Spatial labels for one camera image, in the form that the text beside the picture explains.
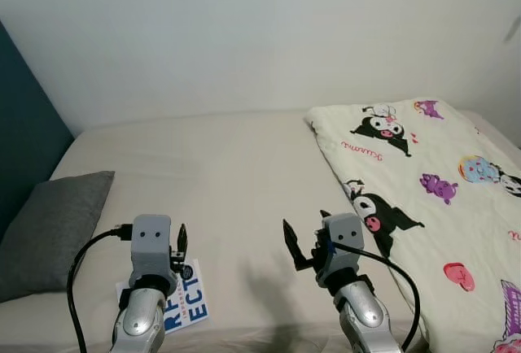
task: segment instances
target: beige bed sheet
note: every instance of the beige bed sheet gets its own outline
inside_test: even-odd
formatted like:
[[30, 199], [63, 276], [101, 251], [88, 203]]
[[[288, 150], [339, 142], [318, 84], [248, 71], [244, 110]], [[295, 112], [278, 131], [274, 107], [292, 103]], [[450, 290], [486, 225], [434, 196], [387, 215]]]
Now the beige bed sheet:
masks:
[[[319, 209], [351, 211], [303, 112], [153, 120], [83, 133], [53, 178], [115, 170], [95, 233], [142, 213], [169, 215], [173, 237], [188, 230], [199, 259], [210, 319], [167, 336], [162, 351], [349, 351], [332, 297], [313, 272], [295, 272], [282, 236], [286, 217], [309, 252]], [[466, 113], [515, 162], [521, 153], [480, 117]], [[364, 230], [366, 250], [376, 251]], [[362, 259], [402, 340], [412, 313], [389, 271]], [[88, 253], [75, 281], [90, 351], [110, 346], [115, 284], [129, 277], [129, 243], [109, 238]], [[65, 294], [0, 304], [0, 351], [77, 351]], [[418, 349], [422, 343], [417, 338]]]

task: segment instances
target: headboard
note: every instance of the headboard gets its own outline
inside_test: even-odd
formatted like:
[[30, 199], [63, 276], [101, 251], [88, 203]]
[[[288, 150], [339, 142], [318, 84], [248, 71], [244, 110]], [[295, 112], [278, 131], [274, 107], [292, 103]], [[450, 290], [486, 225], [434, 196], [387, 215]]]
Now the headboard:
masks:
[[72, 140], [0, 22], [0, 241]]

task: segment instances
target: blue lettering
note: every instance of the blue lettering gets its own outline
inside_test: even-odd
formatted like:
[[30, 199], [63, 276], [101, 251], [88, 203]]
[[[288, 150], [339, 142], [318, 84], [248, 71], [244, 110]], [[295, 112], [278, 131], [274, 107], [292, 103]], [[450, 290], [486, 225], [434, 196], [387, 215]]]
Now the blue lettering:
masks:
[[190, 299], [190, 294], [186, 294], [185, 300], [188, 304], [193, 304], [199, 302], [203, 298], [203, 292], [197, 290], [197, 299]]
[[190, 280], [190, 281], [184, 281], [182, 282], [182, 288], [184, 290], [188, 290], [188, 287], [192, 284], [195, 284], [196, 282], [199, 282], [199, 280], [197, 280], [196, 278], [193, 279], [193, 280]]
[[202, 318], [203, 316], [208, 315], [208, 312], [206, 311], [206, 306], [203, 304], [201, 307], [195, 308], [195, 315], [192, 312], [192, 309], [188, 310], [188, 313], [190, 314], [190, 322], [193, 322], [194, 320], [197, 320], [199, 318]]
[[172, 300], [168, 299], [166, 301], [166, 308], [164, 309], [165, 312], [175, 310], [179, 307], [179, 304], [172, 304]]
[[177, 314], [175, 318], [169, 316], [164, 320], [164, 328], [167, 331], [171, 329], [176, 329], [177, 327], [181, 326], [181, 324], [181, 314]]

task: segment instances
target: blanket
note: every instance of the blanket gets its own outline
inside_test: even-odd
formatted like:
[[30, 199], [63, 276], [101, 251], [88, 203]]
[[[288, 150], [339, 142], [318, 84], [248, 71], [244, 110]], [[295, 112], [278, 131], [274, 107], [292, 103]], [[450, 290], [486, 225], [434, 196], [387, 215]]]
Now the blanket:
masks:
[[432, 98], [315, 107], [306, 120], [382, 255], [416, 282], [431, 351], [521, 353], [519, 168]]

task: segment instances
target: white wall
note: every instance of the white wall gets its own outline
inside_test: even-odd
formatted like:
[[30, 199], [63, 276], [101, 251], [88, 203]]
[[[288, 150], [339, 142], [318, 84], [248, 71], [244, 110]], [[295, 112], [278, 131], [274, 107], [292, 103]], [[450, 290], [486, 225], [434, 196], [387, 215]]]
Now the white wall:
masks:
[[436, 95], [521, 143], [521, 0], [0, 0], [70, 128]]

